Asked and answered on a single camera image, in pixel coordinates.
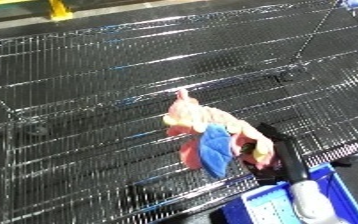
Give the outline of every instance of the wire rack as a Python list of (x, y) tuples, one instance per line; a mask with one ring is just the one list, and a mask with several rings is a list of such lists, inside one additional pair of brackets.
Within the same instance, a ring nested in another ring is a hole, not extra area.
[(179, 87), (296, 136), (310, 166), (358, 152), (358, 20), (331, 10), (305, 1), (0, 40), (0, 223), (149, 223), (256, 187), (236, 162), (222, 180), (180, 163), (188, 136), (161, 122)]

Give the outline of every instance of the black wire grid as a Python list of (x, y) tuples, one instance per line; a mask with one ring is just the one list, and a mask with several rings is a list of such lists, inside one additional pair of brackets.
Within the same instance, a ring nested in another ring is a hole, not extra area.
[(256, 187), (181, 164), (161, 121), (179, 87), (296, 136), (310, 166), (358, 152), (358, 20), (332, 4), (0, 40), (0, 223), (149, 223)]

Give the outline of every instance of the blue plastic bin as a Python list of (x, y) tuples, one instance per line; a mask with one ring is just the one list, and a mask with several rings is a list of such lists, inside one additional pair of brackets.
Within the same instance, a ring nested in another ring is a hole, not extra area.
[[(320, 190), (333, 203), (339, 217), (358, 224), (358, 204), (329, 164), (311, 169), (311, 176)], [(222, 209), (229, 224), (300, 224), (292, 209), (289, 184), (280, 182), (263, 186), (243, 194)]]

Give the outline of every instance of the robotic arm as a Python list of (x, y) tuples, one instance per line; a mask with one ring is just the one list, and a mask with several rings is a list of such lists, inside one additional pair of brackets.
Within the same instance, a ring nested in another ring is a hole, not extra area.
[(347, 223), (337, 217), (330, 200), (320, 192), (317, 182), (311, 180), (293, 137), (280, 134), (267, 124), (258, 129), (275, 142), (275, 151), (291, 184), (293, 209), (298, 218), (305, 224)]

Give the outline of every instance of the stuffed toy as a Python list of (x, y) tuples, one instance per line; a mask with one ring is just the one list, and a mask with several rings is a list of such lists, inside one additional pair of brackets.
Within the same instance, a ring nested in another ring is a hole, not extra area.
[(168, 136), (195, 136), (181, 146), (181, 161), (190, 169), (204, 168), (214, 178), (224, 177), (234, 158), (264, 169), (275, 157), (272, 140), (244, 120), (200, 105), (186, 89), (177, 92), (163, 122), (169, 126)]

